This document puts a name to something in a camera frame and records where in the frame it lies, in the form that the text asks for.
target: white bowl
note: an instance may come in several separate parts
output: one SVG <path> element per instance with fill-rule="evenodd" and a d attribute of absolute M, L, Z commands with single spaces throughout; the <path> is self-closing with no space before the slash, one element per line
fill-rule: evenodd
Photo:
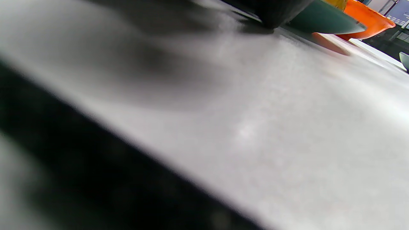
<path fill-rule="evenodd" d="M 409 70 L 409 55 L 407 55 L 404 52 L 400 52 L 399 53 L 399 58 L 400 58 L 400 62 L 406 68 L 406 71 L 408 71 Z"/>

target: green bowl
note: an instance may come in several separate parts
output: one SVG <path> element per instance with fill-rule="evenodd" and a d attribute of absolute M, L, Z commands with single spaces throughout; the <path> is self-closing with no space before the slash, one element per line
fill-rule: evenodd
<path fill-rule="evenodd" d="M 313 1 L 291 20 L 289 26 L 322 34 L 351 34 L 366 30 L 366 26 L 322 0 Z"/>

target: orange bowl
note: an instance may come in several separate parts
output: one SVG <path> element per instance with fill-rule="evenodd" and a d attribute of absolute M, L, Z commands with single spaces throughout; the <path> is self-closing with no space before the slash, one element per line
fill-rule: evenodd
<path fill-rule="evenodd" d="M 355 0 L 348 0 L 344 12 L 367 27 L 367 29 L 363 32 L 337 35 L 346 41 L 351 38 L 370 38 L 386 29 L 395 27 L 395 23 L 393 23 L 391 20 Z"/>

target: white table surface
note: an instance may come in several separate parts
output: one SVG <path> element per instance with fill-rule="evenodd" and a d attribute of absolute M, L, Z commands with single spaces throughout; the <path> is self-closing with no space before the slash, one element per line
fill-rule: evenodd
<path fill-rule="evenodd" d="M 267 229 L 409 228 L 406 73 L 163 2 L 0 1 L 0 55 Z"/>

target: yellow object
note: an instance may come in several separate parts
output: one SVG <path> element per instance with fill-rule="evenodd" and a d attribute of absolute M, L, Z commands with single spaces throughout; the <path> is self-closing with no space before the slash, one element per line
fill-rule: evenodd
<path fill-rule="evenodd" d="M 345 10 L 346 3 L 348 2 L 348 0 L 325 0 L 325 1 L 342 11 Z"/>

